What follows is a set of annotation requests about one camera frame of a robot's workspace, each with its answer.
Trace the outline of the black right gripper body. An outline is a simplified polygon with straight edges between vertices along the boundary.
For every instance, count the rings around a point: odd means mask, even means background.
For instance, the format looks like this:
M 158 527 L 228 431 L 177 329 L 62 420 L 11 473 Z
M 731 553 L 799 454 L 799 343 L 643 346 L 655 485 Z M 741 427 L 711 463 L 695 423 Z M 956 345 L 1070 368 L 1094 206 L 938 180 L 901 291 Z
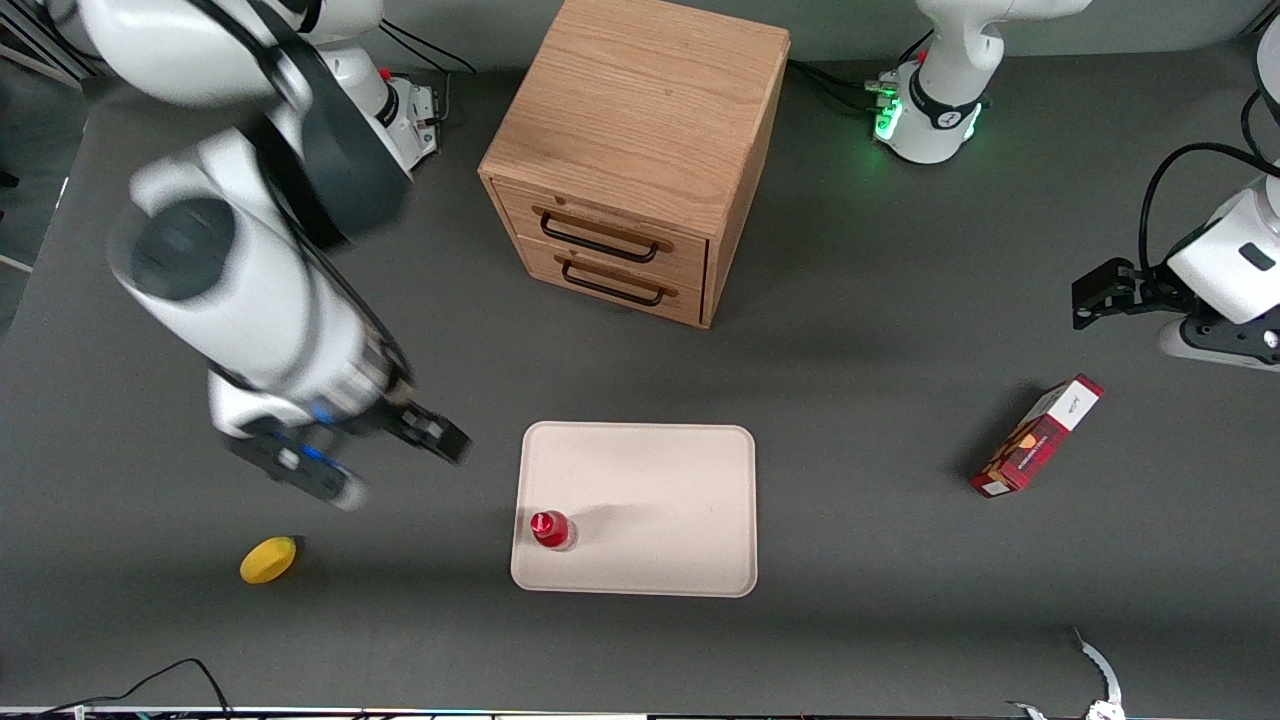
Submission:
M 365 410 L 326 420 L 325 428 L 352 436 L 384 432 L 406 443 L 417 443 L 421 439 L 417 429 L 421 415 L 413 373 L 406 365 L 392 365 L 387 387 Z

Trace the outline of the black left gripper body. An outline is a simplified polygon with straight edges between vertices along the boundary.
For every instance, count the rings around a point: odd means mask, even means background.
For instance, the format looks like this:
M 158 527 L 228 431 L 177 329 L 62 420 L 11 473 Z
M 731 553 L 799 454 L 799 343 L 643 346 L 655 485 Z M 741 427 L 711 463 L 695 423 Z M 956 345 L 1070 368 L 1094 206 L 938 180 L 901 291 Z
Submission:
M 1138 266 L 1132 270 L 1134 302 L 1130 315 L 1147 313 L 1193 314 L 1199 306 L 1198 296 L 1169 268 L 1166 263 Z

